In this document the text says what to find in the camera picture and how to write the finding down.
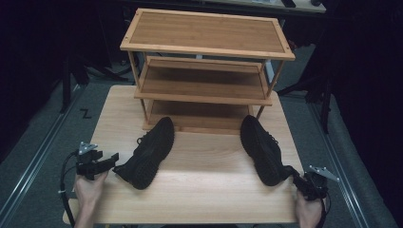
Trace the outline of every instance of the sneaker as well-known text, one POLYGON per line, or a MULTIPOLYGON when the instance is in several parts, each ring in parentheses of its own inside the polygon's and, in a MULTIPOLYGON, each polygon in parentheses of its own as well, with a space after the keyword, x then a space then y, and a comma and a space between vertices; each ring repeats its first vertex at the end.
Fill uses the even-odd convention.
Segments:
POLYGON ((154 180, 160 163, 171 151, 174 138, 172 120, 169 117, 160 119, 154 128, 137 140, 138 147, 133 156, 125 164, 116 166, 113 172, 133 187, 145 189, 154 180))
POLYGON ((278 142, 264 130, 255 117, 248 115, 243 119, 240 141, 246 153, 253 159, 259 178, 264 184, 275 186, 294 173, 294 168, 282 164, 278 142))

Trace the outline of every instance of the gray carpet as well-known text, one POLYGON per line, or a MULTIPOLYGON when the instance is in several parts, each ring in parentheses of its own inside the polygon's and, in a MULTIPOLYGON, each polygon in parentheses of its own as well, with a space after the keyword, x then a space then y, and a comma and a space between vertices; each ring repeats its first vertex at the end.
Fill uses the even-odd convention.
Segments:
MULTIPOLYGON (((314 47, 303 47, 296 51, 297 60, 287 63, 276 86, 280 90, 297 82, 306 61, 314 47)), ((102 111, 109 88, 118 84, 105 78, 92 77, 86 88, 78 89, 75 94, 82 93, 71 107, 68 115, 64 116, 59 133, 52 140, 48 149, 43 149, 42 142, 51 130, 52 125, 60 119, 62 90, 57 87, 46 106, 40 110, 29 123, 29 128, 14 147, 7 159, 0 165, 2 186, 0 188, 0 205, 6 205, 9 196, 18 183, 30 161, 37 151, 45 151, 46 157, 39 172, 34 174, 32 182, 28 182, 28 191, 20 196, 20 202, 11 217, 7 227, 68 227, 62 222, 64 208, 58 195, 60 169, 65 157, 76 149, 81 141, 89 142, 93 130, 102 111)), ((355 193, 356 200, 362 208, 366 225, 369 227, 397 227, 382 198, 368 175, 365 166, 358 157, 348 131, 338 113, 336 102, 332 99, 332 112, 329 118, 329 135, 324 135, 317 126, 315 116, 316 105, 306 104, 303 92, 293 92, 280 98, 287 122, 290 126, 297 151, 306 171, 308 166, 326 166, 334 170, 331 148, 343 166, 343 172, 355 193)), ((67 189, 72 188, 74 172, 67 175, 67 189)), ((332 209, 324 227, 355 227, 356 218, 349 207, 348 198, 341 190, 339 183, 329 181, 332 197, 332 209)), ((281 224, 284 227, 297 227, 295 224, 281 224)), ((278 224, 262 224, 259 227, 278 227, 278 224)))

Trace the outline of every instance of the metal bracket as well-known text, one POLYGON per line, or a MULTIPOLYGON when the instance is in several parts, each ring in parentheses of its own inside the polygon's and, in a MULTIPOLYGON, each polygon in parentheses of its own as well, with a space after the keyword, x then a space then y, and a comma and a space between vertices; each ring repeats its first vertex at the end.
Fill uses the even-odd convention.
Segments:
POLYGON ((90 144, 90 143, 81 142, 81 143, 80 143, 80 147, 79 147, 79 149, 78 149, 78 154, 79 154, 79 155, 83 155, 83 154, 85 154, 86 152, 95 149, 96 147, 98 147, 97 144, 90 144))
POLYGON ((309 167, 314 170, 317 174, 320 176, 323 176, 327 179, 340 182, 340 178, 336 177, 333 173, 331 173, 329 170, 327 170, 326 167, 320 168, 320 167, 313 167, 312 165, 309 165, 309 167))

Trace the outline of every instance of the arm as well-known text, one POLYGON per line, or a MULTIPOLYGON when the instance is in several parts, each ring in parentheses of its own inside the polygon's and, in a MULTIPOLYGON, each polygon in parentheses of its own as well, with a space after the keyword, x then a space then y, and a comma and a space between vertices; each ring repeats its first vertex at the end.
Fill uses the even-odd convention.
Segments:
POLYGON ((93 226, 93 216, 98 201, 101 198, 107 171, 95 180, 87 180, 77 175, 74 189, 80 203, 80 210, 76 219, 75 228, 88 228, 93 226))
POLYGON ((315 228, 322 216, 322 204, 320 199, 306 200, 300 191, 297 191, 296 214, 299 227, 315 228))

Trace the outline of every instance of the shoe rack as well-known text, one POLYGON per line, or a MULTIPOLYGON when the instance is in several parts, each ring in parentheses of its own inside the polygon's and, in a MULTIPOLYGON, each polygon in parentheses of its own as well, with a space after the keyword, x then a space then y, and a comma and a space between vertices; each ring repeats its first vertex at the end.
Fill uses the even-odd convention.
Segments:
POLYGON ((272 105, 270 94, 284 62, 295 59, 278 19, 160 9, 137 9, 121 50, 133 69, 144 130, 169 116, 177 131, 218 134, 239 134, 243 118, 255 115, 253 105, 260 106, 259 118, 272 105), (141 75, 135 52, 144 54, 141 75), (211 58, 218 56, 231 60, 211 58), (279 60, 271 82, 264 70, 269 60, 279 60))

